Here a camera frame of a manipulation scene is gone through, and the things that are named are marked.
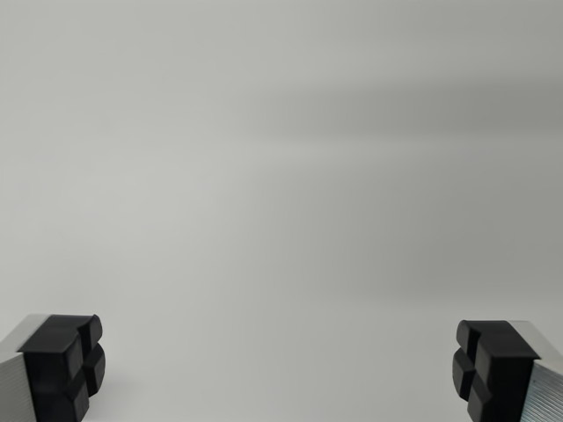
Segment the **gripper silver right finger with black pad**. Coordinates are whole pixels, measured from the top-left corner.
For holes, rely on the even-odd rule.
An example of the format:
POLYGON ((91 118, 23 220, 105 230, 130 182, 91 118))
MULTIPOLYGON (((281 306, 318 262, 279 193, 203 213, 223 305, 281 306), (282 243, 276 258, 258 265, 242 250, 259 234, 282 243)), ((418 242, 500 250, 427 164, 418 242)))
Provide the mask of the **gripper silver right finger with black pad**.
POLYGON ((562 353, 528 321, 462 320, 455 390, 473 421, 561 421, 562 353))

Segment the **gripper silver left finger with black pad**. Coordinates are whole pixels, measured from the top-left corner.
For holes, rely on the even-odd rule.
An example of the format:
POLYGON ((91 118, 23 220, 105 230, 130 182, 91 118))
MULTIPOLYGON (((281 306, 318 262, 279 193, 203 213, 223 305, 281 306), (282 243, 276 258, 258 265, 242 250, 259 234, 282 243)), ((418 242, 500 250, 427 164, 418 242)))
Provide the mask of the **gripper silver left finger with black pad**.
POLYGON ((96 315, 31 314, 1 340, 1 420, 81 421, 103 383, 96 315))

